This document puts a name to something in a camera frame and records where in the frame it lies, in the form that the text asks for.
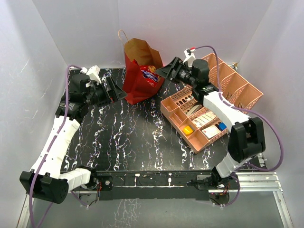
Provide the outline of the red cookie snack bag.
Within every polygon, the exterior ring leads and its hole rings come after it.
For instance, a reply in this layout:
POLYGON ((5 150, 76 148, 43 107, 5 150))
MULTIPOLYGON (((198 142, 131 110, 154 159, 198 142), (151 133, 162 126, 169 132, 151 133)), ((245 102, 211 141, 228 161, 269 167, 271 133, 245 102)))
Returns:
POLYGON ((141 65, 140 70, 143 78, 152 86, 156 87, 159 82, 159 76, 155 73, 156 67, 152 65, 141 65))

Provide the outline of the red paper bag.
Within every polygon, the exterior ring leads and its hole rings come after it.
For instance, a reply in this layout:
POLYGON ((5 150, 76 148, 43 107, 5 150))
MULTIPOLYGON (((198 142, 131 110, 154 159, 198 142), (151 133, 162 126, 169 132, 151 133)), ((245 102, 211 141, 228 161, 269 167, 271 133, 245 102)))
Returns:
POLYGON ((123 90, 127 93, 126 101, 132 105, 144 101, 157 94, 164 79, 159 76, 156 87, 152 87, 143 78, 141 65, 152 65, 156 69, 163 67, 159 51, 150 47, 145 41, 137 38, 127 39, 123 42, 126 75, 123 90))

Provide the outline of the pink plastic file organizer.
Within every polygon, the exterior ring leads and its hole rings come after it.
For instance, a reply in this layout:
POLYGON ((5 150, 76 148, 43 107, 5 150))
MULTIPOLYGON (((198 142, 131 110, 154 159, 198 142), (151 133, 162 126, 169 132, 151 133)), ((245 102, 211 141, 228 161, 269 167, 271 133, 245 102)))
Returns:
POLYGON ((215 54, 191 65, 174 58, 156 74, 185 87, 161 102, 161 112, 187 145, 199 153, 226 133, 237 151, 262 144, 261 123, 247 115, 263 93, 215 54))

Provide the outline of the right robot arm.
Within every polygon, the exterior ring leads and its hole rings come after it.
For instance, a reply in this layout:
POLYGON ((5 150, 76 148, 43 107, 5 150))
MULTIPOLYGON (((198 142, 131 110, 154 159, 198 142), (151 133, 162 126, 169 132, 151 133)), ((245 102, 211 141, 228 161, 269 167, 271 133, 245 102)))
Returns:
POLYGON ((178 84, 192 87, 192 96, 205 108, 212 111, 225 124, 230 133, 228 153, 212 169, 211 175, 199 184, 223 188, 232 174, 247 161, 266 149, 263 122, 259 117, 251 118, 237 110, 222 93, 209 82, 209 65, 206 60, 196 59, 189 67, 179 57, 155 71, 159 76, 178 84))

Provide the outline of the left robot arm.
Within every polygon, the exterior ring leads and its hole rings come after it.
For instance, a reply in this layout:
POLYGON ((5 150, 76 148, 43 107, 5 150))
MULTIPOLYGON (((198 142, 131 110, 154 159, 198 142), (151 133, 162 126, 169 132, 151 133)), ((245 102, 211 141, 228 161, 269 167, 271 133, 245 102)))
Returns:
POLYGON ((98 184, 93 168, 80 166, 73 171, 60 172, 63 159, 74 134, 79 129, 90 106, 103 107, 126 97, 112 79, 106 78, 106 88, 100 79, 85 74, 70 76, 68 94, 63 95, 55 113, 53 129, 39 158, 29 171, 23 171, 20 182, 34 198, 60 204, 68 192, 80 186, 92 190, 98 184))

